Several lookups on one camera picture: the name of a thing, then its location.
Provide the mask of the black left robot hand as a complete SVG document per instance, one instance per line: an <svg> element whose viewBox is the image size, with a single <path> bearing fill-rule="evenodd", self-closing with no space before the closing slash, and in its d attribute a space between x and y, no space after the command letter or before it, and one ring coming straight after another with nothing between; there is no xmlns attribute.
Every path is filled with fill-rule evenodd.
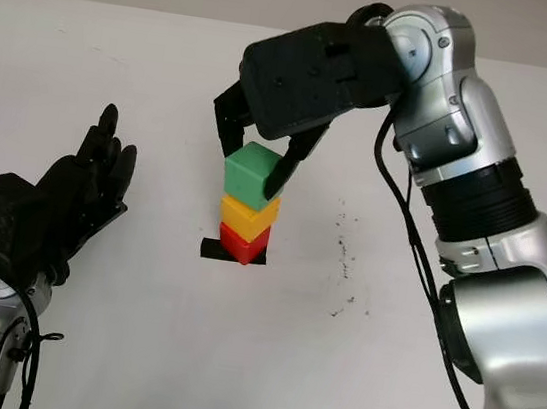
<svg viewBox="0 0 547 409"><path fill-rule="evenodd" d="M124 195L137 147L124 147L115 135L118 118L117 107L109 104L77 153L61 157L37 183L52 203L39 267L54 286L66 282L68 261L86 241L128 210Z"/></svg>

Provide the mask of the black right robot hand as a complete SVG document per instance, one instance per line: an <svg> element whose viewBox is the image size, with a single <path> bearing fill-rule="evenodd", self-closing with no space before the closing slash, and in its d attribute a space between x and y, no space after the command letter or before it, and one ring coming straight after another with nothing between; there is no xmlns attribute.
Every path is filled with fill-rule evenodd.
<svg viewBox="0 0 547 409"><path fill-rule="evenodd" d="M213 103L219 141L227 157L243 147L244 128L251 126L253 120L239 81L217 96ZM266 199L273 198L282 189L298 165L312 153L329 126L330 122L289 136L287 152L264 181L263 194Z"/></svg>

